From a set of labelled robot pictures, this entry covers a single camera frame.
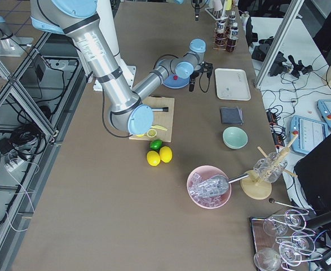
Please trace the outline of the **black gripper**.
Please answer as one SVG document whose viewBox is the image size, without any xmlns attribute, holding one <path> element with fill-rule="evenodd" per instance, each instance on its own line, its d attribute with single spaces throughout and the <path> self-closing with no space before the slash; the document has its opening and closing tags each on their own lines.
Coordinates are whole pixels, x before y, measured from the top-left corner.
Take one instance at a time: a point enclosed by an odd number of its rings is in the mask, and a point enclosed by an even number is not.
<svg viewBox="0 0 331 271">
<path fill-rule="evenodd" d="M 192 7 L 195 9 L 195 20 L 199 20 L 199 9 L 203 6 L 203 0 L 192 0 Z"/>
<path fill-rule="evenodd" d="M 208 80 L 213 74 L 213 64 L 208 62 L 202 62 L 198 67 L 193 71 L 189 78 L 189 91 L 193 92 L 195 88 L 196 78 L 206 73 Z"/>
</svg>

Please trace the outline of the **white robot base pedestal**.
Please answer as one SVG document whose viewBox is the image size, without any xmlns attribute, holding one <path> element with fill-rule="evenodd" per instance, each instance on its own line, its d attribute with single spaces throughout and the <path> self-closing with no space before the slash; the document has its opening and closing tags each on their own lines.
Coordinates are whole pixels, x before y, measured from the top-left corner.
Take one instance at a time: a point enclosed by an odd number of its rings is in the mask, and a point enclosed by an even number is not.
<svg viewBox="0 0 331 271">
<path fill-rule="evenodd" d="M 111 2 L 93 1 L 93 3 L 96 6 L 96 14 L 99 18 L 97 25 L 94 27 L 95 48 L 91 49 L 91 51 L 97 58 L 101 56 L 110 57 L 113 55 L 113 59 L 121 68 L 128 87 L 132 89 L 136 67 L 127 65 L 121 56 Z"/>
</svg>

